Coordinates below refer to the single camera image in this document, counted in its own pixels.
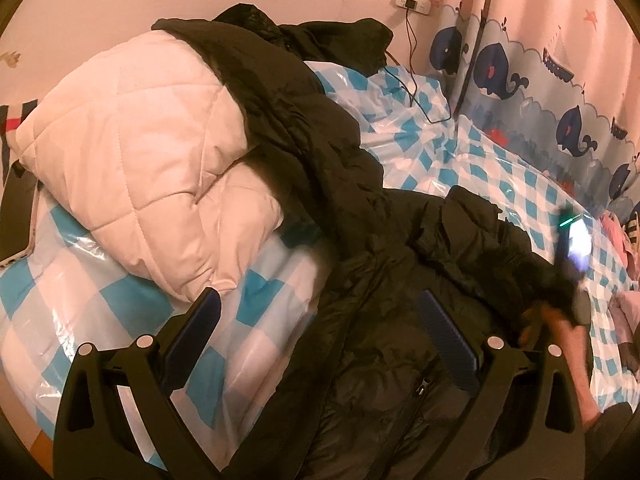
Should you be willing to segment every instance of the black down jacket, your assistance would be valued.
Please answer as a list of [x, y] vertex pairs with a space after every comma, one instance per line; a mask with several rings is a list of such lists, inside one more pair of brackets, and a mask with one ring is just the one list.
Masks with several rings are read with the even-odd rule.
[[446, 198], [383, 189], [356, 121], [296, 56], [226, 23], [159, 20], [154, 29], [187, 41], [215, 70], [271, 176], [340, 252], [316, 318], [224, 478], [413, 478], [468, 400], [438, 363], [416, 295], [429, 289], [478, 339], [513, 343], [539, 295], [535, 273], [552, 266], [465, 189]]
[[366, 77], [386, 65], [385, 50], [393, 33], [373, 18], [355, 23], [307, 22], [277, 26], [250, 4], [237, 4], [214, 18], [246, 28], [305, 61], [327, 61], [357, 70]]

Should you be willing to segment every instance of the starfish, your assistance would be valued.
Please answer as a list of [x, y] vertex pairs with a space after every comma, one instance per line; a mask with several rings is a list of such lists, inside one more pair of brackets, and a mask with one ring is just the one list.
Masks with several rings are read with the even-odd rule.
[[595, 30], [598, 30], [598, 26], [597, 26], [598, 19], [597, 19], [597, 17], [596, 17], [596, 11], [595, 11], [595, 10], [587, 10], [587, 9], [584, 9], [584, 12], [586, 13], [586, 15], [585, 15], [585, 17], [583, 18], [583, 20], [584, 20], [585, 22], [591, 22], [591, 23], [593, 23], [593, 28], [594, 28]]

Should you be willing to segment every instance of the wall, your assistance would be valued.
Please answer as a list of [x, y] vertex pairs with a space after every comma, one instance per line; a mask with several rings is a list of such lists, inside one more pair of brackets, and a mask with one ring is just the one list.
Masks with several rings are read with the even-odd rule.
[[[393, 0], [24, 0], [0, 38], [0, 103], [42, 96], [93, 54], [148, 30], [161, 17], [213, 18], [238, 2], [251, 2], [277, 23], [353, 21], [371, 16], [395, 33], [390, 48], [408, 61], [404, 11]], [[420, 41], [417, 72], [426, 68], [436, 17], [413, 15]], [[2, 54], [7, 53], [4, 62]]]

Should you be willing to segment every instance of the whale print curtain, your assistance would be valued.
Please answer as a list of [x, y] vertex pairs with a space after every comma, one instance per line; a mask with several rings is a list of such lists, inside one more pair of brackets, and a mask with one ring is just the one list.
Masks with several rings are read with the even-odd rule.
[[592, 214], [640, 210], [640, 44], [613, 0], [443, 0], [453, 109]]

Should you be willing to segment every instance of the phone screen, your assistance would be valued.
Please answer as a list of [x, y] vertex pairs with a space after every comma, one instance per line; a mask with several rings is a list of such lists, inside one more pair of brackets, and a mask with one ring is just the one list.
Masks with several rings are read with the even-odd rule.
[[0, 264], [29, 248], [37, 192], [38, 179], [15, 162], [0, 202]]
[[589, 270], [592, 245], [591, 234], [584, 219], [573, 222], [569, 226], [568, 257], [580, 273]]

